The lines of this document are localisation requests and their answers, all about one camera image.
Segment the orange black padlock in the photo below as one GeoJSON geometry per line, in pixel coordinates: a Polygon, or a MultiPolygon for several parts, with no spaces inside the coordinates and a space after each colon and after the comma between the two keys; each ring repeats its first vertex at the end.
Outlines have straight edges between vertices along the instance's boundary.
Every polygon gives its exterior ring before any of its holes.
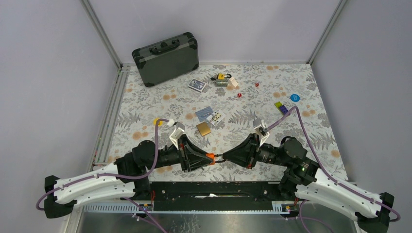
{"type": "Polygon", "coordinates": [[[222,155],[219,155],[219,154],[216,155],[216,154],[213,154],[213,153],[207,153],[206,157],[212,160],[209,163],[209,165],[224,163],[226,161],[225,159],[217,160],[219,157],[222,157],[222,155]]]}

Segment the yellow black padlock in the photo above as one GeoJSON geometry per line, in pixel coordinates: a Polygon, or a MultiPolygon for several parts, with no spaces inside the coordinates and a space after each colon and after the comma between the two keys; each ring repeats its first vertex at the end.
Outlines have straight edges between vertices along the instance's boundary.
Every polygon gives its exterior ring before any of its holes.
{"type": "Polygon", "coordinates": [[[217,81],[217,80],[230,79],[231,77],[232,77],[232,75],[229,74],[229,73],[226,73],[226,74],[225,73],[218,73],[218,74],[212,76],[210,79],[212,81],[217,81]]]}

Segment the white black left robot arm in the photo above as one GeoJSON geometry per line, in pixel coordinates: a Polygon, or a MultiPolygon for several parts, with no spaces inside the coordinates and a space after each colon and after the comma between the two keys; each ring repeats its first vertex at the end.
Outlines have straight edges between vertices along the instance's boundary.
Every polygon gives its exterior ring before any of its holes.
{"type": "Polygon", "coordinates": [[[196,147],[186,135],[180,136],[176,145],[161,150],[155,142],[145,140],[123,157],[92,172],[67,179],[46,177],[43,211],[47,218],[53,219],[100,200],[124,197],[143,200],[151,193],[150,171],[179,164],[183,171],[191,172],[214,163],[214,154],[196,147]]]}

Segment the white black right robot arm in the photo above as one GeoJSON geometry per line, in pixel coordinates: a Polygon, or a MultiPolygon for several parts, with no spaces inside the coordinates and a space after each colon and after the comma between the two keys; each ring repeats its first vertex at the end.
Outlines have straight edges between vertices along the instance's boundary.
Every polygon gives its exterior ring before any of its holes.
{"type": "Polygon", "coordinates": [[[311,201],[343,214],[367,233],[386,233],[393,195],[366,191],[323,171],[318,162],[307,157],[307,152],[294,137],[284,137],[275,147],[261,143],[259,136],[251,133],[241,144],[223,153],[223,159],[247,169],[257,162],[284,166],[278,185],[283,199],[311,201]]]}

